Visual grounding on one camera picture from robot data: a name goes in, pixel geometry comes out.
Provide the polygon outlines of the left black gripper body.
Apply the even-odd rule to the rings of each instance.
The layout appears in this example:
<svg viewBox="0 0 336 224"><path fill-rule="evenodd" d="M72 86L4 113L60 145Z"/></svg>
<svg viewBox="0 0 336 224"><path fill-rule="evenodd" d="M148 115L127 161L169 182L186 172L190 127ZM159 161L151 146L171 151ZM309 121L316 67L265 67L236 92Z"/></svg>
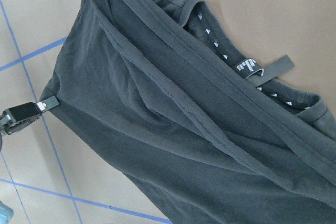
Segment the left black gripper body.
<svg viewBox="0 0 336 224"><path fill-rule="evenodd" d="M6 109L1 114L1 148L3 146L3 137L7 134L6 128L10 127L12 116L9 109Z"/></svg>

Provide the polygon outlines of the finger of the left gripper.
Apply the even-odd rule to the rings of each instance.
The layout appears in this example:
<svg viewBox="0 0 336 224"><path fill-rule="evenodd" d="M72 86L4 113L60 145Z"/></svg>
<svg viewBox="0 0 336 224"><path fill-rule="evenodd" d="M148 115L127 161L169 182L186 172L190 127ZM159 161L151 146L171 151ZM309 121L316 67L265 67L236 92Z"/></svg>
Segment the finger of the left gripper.
<svg viewBox="0 0 336 224"><path fill-rule="evenodd" d="M22 129L24 129L24 128L28 127L29 125L31 125L32 123L34 123L38 119L39 119L39 117L30 118L30 119L23 120L22 122L17 123L13 126L5 126L5 133L6 133L6 135L11 135L13 133L19 132Z"/></svg>
<svg viewBox="0 0 336 224"><path fill-rule="evenodd" d="M28 102L5 110L5 124L22 124L33 122L41 115L58 105L53 95L40 102Z"/></svg>

